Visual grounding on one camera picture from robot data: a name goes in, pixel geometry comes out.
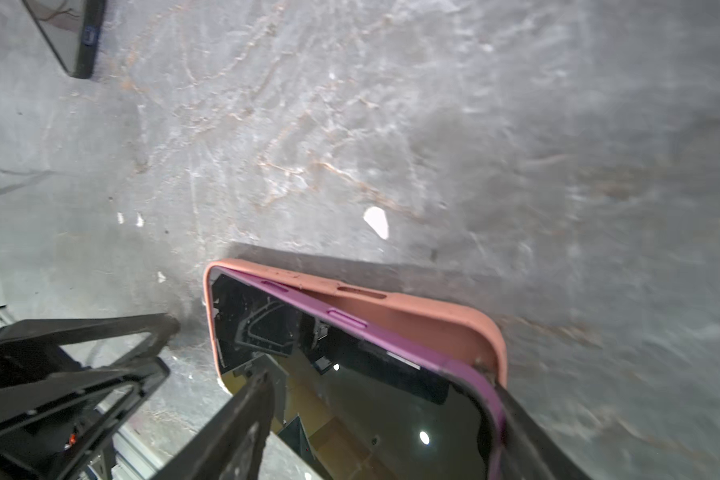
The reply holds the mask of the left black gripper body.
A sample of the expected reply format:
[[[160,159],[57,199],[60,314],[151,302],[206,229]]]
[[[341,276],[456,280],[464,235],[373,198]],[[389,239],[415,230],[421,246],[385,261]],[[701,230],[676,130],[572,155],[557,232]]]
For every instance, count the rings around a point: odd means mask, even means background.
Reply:
[[[77,418],[52,415],[0,436],[0,479],[111,479],[117,465],[113,443],[78,451],[98,413]]]

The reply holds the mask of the pink phone case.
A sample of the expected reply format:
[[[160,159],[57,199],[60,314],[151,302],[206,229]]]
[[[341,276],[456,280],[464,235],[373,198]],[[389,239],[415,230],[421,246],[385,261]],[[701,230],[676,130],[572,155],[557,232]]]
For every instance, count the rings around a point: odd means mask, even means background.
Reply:
[[[243,259],[215,260],[203,273],[204,301],[216,373],[225,372],[213,320],[212,282],[223,269],[252,274],[294,287],[340,310],[393,331],[411,341],[495,375],[506,388],[509,361],[505,339],[486,314],[463,305],[386,292]]]

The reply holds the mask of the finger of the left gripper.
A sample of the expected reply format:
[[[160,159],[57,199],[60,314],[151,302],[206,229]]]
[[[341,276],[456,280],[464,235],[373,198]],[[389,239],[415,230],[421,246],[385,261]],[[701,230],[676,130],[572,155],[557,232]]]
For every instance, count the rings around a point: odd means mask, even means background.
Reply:
[[[156,358],[180,330],[166,313],[98,319],[27,319],[0,328],[0,389],[37,382],[51,374],[85,367],[63,348],[142,334],[139,344],[109,362],[108,368]]]
[[[55,414],[77,418],[98,413],[78,451],[95,450],[167,380],[169,369],[159,358],[124,367],[56,373],[47,378],[0,389],[0,436]]]

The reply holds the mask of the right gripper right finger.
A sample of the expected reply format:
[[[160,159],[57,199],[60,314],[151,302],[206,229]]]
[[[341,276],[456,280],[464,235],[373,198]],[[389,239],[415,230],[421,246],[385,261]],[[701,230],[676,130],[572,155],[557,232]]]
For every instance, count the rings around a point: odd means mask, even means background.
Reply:
[[[496,386],[505,426],[499,479],[590,480],[501,385]]]

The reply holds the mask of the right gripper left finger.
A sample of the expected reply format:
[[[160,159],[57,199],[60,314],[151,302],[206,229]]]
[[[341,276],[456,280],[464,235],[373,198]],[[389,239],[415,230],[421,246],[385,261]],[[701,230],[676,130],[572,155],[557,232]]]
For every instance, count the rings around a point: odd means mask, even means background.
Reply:
[[[256,479],[271,429],[274,403],[270,375],[261,372],[252,376],[154,477],[159,480]]]

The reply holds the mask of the black phone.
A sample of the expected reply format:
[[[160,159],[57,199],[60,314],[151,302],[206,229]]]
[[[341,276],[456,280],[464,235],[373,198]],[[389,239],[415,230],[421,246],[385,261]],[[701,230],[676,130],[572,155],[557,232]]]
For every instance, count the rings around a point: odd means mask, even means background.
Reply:
[[[90,79],[102,33],[105,0],[22,0],[64,72]]]
[[[493,385],[463,362],[292,287],[208,270],[222,385],[266,373],[272,431],[326,479],[496,479]]]

